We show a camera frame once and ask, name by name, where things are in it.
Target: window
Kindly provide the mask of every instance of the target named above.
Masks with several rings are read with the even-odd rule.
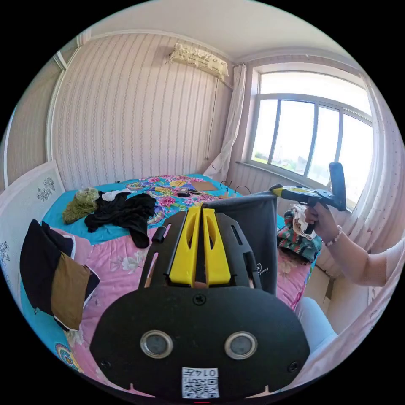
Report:
[[[256,101],[248,162],[314,188],[325,188],[329,163],[341,162],[353,209],[373,153],[366,91],[325,74],[264,73]]]

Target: pink blanket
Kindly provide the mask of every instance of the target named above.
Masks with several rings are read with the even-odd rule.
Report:
[[[156,228],[148,230],[150,238],[155,231]],[[80,330],[67,333],[72,355],[81,371],[94,380],[122,391],[103,375],[89,346],[103,312],[118,298],[138,288],[147,252],[148,249],[138,249],[129,235],[94,245],[86,265],[98,274],[100,284],[83,310]],[[277,296],[292,309],[295,309],[303,293],[308,272],[308,264],[279,251]],[[133,388],[130,392],[147,395]]]

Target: sheer curtain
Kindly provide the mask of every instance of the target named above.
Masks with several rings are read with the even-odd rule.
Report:
[[[377,253],[401,239],[405,228],[405,148],[395,119],[372,82],[362,77],[373,116],[370,173],[344,232],[366,251]]]
[[[204,176],[208,176],[214,180],[222,181],[227,178],[232,147],[238,135],[240,117],[242,115],[245,81],[246,66],[244,64],[235,66],[233,68],[233,92],[221,152],[204,172]]]

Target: yellow clamp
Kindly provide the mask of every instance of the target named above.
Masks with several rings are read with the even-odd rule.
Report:
[[[201,208],[190,207],[170,270],[169,278],[174,284],[185,284],[194,287],[200,220]],[[206,282],[208,286],[228,284],[231,275],[213,209],[203,209],[202,224],[204,231]]]

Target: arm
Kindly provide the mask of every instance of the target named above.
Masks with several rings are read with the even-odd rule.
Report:
[[[339,233],[338,226],[329,209],[317,203],[305,210],[305,220],[315,224],[315,232],[324,243],[333,240]],[[384,286],[386,283],[386,253],[368,254],[352,242],[344,233],[328,247],[335,262],[347,279],[363,286]]]
[[[386,283],[387,260],[385,252],[368,254],[344,233],[328,247],[342,273],[355,284],[382,287]]]

